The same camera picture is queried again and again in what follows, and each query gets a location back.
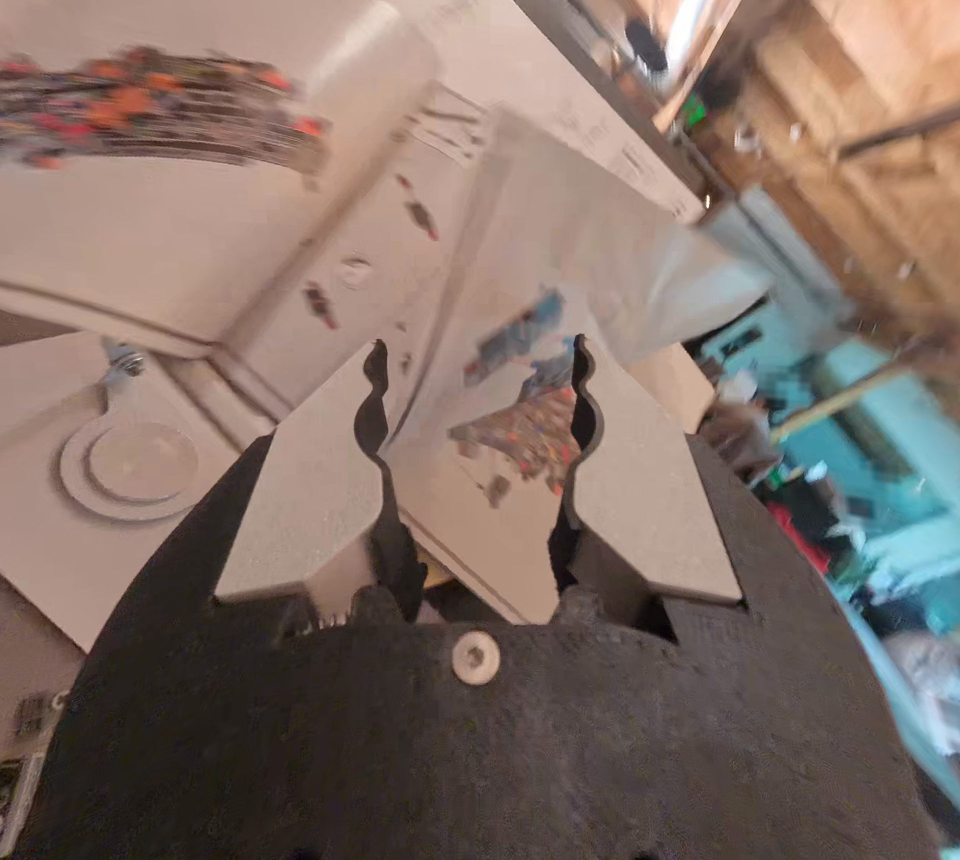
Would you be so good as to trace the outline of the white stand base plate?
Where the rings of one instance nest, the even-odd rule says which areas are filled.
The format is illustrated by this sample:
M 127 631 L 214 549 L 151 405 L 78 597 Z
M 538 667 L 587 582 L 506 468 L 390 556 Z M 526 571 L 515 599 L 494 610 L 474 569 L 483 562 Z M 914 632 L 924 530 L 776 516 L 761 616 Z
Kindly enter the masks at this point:
M 2 576 L 82 650 L 275 422 L 205 361 L 82 331 L 2 347 Z

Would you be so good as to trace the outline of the lego instruction booklet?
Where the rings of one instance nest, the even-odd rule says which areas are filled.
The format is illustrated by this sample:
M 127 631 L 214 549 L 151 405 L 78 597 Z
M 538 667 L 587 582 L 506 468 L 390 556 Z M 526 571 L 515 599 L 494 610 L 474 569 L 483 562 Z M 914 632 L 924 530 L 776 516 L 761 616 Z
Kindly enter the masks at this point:
M 400 515 L 521 624 L 575 338 L 638 382 L 767 287 L 510 0 L 2 0 L 1 194 L 14 325 L 208 362 L 270 433 L 382 339 Z

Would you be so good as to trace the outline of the light grey lego beam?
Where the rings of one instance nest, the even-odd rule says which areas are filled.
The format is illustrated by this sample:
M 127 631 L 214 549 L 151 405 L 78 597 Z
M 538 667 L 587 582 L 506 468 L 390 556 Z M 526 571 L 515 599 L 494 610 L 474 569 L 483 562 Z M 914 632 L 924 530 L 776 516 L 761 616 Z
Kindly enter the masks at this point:
M 17 837 L 26 821 L 42 773 L 44 753 L 1 762 L 1 837 Z

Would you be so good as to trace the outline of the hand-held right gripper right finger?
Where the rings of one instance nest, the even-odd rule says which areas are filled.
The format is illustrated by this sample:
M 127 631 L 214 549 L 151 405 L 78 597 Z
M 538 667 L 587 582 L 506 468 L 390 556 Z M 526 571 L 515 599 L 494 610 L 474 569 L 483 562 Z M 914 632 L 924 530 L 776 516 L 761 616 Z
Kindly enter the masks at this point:
M 574 340 L 570 462 L 549 537 L 558 594 L 735 605 L 742 591 L 681 425 L 607 352 Z

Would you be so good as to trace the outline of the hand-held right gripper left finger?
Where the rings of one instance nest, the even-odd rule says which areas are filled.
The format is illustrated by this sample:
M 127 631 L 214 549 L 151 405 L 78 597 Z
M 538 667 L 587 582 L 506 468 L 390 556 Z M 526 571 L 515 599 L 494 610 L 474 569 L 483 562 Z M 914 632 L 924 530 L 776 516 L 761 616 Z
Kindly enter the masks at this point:
M 345 618 L 368 586 L 416 620 L 426 566 L 402 522 L 391 470 L 389 360 L 362 345 L 273 431 L 215 596 L 244 602 L 305 595 L 324 621 Z

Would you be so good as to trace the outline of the black round disc on rod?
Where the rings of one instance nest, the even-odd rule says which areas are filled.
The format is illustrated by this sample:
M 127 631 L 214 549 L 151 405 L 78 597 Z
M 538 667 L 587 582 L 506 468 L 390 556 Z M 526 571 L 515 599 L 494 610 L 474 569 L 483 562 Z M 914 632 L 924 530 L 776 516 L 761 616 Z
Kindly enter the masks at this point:
M 651 77 L 668 72 L 666 52 L 651 28 L 640 17 L 630 18 L 624 28 L 633 61 Z

